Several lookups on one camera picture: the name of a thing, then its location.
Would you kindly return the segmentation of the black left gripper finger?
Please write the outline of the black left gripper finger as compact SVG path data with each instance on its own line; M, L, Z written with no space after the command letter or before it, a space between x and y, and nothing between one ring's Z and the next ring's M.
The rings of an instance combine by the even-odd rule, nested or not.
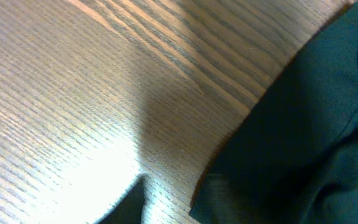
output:
M98 224L141 224L145 205L144 178L141 177L119 204Z

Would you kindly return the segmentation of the black t-shirt with logo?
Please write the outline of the black t-shirt with logo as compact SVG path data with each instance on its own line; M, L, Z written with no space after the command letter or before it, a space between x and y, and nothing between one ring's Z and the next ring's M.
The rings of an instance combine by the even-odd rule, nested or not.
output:
M207 169L200 223L358 223L358 3L311 39Z

